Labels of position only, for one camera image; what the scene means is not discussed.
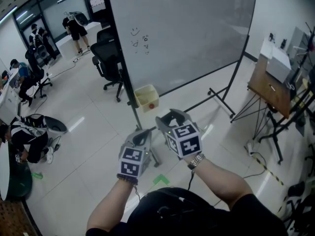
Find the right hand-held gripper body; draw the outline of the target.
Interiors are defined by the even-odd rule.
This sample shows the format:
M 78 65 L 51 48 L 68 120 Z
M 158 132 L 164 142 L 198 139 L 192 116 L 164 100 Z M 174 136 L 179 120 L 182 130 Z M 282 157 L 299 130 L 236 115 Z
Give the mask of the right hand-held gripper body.
M 169 149 L 179 158 L 202 151 L 201 134 L 193 122 L 172 128 L 165 133 Z

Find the white desk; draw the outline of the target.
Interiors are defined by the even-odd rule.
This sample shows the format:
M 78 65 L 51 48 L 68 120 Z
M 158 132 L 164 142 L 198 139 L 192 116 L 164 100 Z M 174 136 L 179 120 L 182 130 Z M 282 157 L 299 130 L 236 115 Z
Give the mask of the white desk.
M 11 76 L 0 95 L 0 120 L 5 124 L 11 124 L 15 118 L 19 119 L 21 109 L 20 97 L 15 88 L 15 81 L 19 75 L 18 69 L 12 69 L 10 73 Z

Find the green floor tape marker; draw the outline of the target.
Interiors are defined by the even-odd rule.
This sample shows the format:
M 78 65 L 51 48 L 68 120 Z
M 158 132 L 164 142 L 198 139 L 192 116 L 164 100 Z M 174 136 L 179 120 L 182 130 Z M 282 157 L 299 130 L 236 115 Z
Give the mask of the green floor tape marker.
M 154 185 L 158 184 L 159 182 L 162 182 L 162 183 L 164 183 L 165 185 L 169 185 L 169 184 L 170 184 L 170 181 L 169 181 L 163 174 L 158 175 L 158 176 L 153 180 Z

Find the silver metal wristwatch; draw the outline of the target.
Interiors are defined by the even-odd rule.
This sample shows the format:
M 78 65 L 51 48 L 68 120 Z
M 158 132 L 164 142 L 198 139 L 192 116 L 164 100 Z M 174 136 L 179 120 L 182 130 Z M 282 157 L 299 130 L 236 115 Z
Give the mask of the silver metal wristwatch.
M 200 162 L 205 159 L 205 155 L 203 153 L 197 154 L 193 160 L 188 164 L 188 168 L 192 171 L 200 164 Z

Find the yellow black floor tape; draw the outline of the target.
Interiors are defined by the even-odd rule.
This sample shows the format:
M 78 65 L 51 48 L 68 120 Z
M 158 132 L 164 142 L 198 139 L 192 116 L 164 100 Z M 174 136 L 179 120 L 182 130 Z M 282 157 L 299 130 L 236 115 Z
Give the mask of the yellow black floor tape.
M 286 185 L 274 171 L 270 170 L 267 162 L 260 153 L 254 152 L 245 180 L 263 205 L 280 217 L 279 209 L 286 196 Z

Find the whiteboard on black rolling stand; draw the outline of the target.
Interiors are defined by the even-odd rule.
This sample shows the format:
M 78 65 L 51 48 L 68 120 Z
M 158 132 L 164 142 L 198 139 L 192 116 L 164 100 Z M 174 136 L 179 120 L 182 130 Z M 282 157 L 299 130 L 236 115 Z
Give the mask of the whiteboard on black rolling stand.
M 240 66 L 256 0 L 105 0 L 129 105 L 152 85 L 159 96 Z

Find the person's right forearm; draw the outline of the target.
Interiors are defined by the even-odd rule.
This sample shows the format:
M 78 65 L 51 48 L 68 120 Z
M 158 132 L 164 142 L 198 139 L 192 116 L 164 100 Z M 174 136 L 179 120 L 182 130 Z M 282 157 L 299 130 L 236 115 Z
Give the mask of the person's right forearm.
M 242 177 L 217 166 L 207 158 L 202 159 L 193 171 L 230 209 L 240 198 L 253 193 Z

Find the cream plastic bin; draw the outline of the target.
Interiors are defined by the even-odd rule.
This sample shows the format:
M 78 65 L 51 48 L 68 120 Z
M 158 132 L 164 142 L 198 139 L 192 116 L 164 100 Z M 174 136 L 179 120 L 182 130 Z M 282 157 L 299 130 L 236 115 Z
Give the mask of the cream plastic bin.
M 159 106 L 159 95 L 153 85 L 146 85 L 136 89 L 134 91 L 134 96 L 138 107 L 141 108 L 144 113 Z M 155 105 L 153 109 L 149 108 L 151 103 Z

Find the black metal rolling stand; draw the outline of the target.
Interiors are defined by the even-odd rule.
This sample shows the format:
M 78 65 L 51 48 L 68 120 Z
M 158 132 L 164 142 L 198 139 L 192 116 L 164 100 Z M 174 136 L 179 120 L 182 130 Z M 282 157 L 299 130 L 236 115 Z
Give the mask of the black metal rolling stand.
M 267 118 L 272 122 L 273 131 L 269 135 L 260 137 L 258 139 L 258 142 L 261 143 L 261 141 L 264 139 L 273 140 L 279 157 L 279 165 L 283 162 L 283 155 L 278 144 L 278 135 L 284 130 L 288 130 L 288 127 L 293 122 L 296 122 L 299 118 L 301 118 L 304 112 L 307 112 L 310 115 L 310 118 L 315 120 L 315 111 L 312 112 L 309 109 L 312 103 L 315 103 L 315 66 L 309 73 L 309 80 L 307 81 L 307 88 L 305 92 L 289 111 L 289 115 L 294 113 L 289 121 L 287 121 L 285 124 L 282 124 L 282 122 L 286 119 L 285 117 L 283 117 L 279 121 L 276 121 L 270 111 L 267 113 Z

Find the brown woven rug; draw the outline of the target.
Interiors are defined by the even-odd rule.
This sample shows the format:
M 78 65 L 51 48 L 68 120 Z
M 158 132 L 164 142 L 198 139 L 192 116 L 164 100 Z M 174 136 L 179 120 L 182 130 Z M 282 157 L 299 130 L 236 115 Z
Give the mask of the brown woven rug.
M 20 201 L 0 199 L 0 236 L 39 236 Z

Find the black swivel chair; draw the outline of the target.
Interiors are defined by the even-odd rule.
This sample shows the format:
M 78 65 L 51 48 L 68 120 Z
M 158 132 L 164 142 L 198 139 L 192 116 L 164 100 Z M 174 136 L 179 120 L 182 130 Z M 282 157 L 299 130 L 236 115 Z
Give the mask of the black swivel chair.
M 40 93 L 40 98 L 46 97 L 47 95 L 42 93 L 45 86 L 52 86 L 51 79 L 47 77 L 43 82 L 45 70 L 41 68 L 35 58 L 36 48 L 30 46 L 25 53 L 25 58 L 28 60 L 28 68 L 30 71 L 30 77 L 33 80 L 33 84 L 38 86 L 38 89 L 34 93 L 33 97 L 36 99 L 36 94 Z

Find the white round table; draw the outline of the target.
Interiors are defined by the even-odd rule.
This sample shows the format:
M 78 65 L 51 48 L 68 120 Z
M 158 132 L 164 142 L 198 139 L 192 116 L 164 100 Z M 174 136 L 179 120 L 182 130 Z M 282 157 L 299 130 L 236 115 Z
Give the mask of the white round table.
M 10 164 L 8 143 L 0 145 L 0 197 L 5 201 L 9 188 Z

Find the black coat rack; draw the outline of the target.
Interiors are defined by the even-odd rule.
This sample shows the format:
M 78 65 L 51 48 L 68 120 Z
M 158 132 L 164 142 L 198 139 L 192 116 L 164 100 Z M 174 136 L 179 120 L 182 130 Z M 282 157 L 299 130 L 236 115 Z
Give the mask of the black coat rack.
M 300 47 L 295 47 L 295 49 L 302 50 L 303 52 L 296 54 L 296 56 L 301 56 L 302 59 L 298 65 L 296 72 L 295 72 L 294 82 L 297 82 L 299 80 L 299 78 L 301 77 L 302 68 L 303 68 L 305 61 L 307 60 L 307 58 L 309 58 L 310 52 L 312 52 L 315 49 L 314 44 L 313 44 L 313 40 L 315 38 L 315 26 L 313 27 L 313 29 L 311 29 L 311 27 L 309 26 L 309 24 L 307 22 L 305 22 L 305 24 L 308 27 L 310 34 L 305 34 L 308 42 L 307 42 L 307 44 L 305 44 L 306 47 L 304 49 L 300 48 Z

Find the black mesh office chair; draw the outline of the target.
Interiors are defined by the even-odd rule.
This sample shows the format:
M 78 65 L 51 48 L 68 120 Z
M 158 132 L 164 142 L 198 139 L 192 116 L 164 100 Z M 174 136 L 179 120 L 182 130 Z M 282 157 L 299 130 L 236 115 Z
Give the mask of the black mesh office chair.
M 96 43 L 91 46 L 91 51 L 94 55 L 92 58 L 94 66 L 97 68 L 100 76 L 109 82 L 103 86 L 103 90 L 118 84 L 116 100 L 120 102 L 123 81 L 118 68 L 120 63 L 118 50 L 110 27 L 97 33 Z

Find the white bench counter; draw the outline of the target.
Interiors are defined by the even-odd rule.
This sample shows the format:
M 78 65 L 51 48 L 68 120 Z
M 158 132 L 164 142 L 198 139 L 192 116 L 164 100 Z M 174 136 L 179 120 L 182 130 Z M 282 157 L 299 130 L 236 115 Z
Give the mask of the white bench counter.
M 87 31 L 87 39 L 89 45 L 92 46 L 97 42 L 97 33 L 102 30 L 101 23 L 91 22 L 85 27 Z M 56 46 L 65 59 L 72 59 L 77 57 L 77 49 L 75 48 L 74 41 L 70 35 L 62 38 L 56 43 Z

